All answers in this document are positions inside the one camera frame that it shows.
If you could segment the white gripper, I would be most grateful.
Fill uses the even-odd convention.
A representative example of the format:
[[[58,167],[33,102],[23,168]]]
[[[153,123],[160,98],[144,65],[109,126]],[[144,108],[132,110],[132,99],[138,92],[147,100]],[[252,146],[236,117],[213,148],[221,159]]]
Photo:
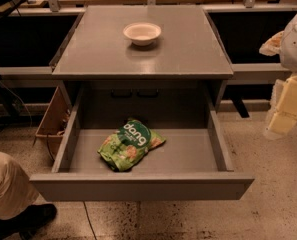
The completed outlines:
[[[287,24],[284,33],[280,31],[259,48],[265,56],[279,54],[281,65],[297,72],[297,14]],[[297,73],[285,81],[277,79],[266,116],[264,136],[276,140],[287,135],[297,123]]]

